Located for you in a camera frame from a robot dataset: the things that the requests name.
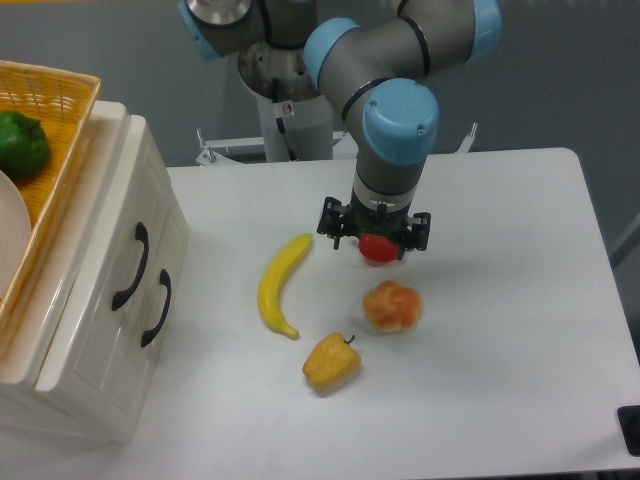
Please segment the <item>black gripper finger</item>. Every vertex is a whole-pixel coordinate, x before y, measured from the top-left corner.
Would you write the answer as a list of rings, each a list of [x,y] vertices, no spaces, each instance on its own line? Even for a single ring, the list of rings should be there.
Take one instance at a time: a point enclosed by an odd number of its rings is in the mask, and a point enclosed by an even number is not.
[[[343,205],[338,199],[327,196],[324,199],[317,233],[331,239],[333,241],[333,249],[338,250],[341,239],[349,237],[353,233],[350,206]]]
[[[419,212],[407,216],[402,228],[397,232],[397,245],[399,248],[398,260],[402,260],[406,252],[413,250],[425,251],[428,246],[431,230],[431,214]]]

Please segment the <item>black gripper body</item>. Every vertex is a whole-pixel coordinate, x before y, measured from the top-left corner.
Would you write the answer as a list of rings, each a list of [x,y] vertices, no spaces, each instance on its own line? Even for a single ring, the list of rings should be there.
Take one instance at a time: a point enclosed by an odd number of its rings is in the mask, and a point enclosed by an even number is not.
[[[403,243],[409,235],[408,211],[413,191],[383,195],[367,187],[352,189],[351,201],[344,215],[342,234],[360,238],[374,235]]]

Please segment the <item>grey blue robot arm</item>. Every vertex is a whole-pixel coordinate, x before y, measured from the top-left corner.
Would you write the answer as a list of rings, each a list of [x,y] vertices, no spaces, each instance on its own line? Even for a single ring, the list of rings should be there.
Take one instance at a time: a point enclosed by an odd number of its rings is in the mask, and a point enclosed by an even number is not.
[[[424,80],[492,51],[502,19],[494,1],[402,1],[364,30],[320,21],[313,1],[182,1],[200,54],[233,54],[253,94],[270,161],[324,160],[340,119],[357,145],[351,198],[324,201],[317,227],[387,263],[428,244],[431,216],[411,203],[439,126]]]

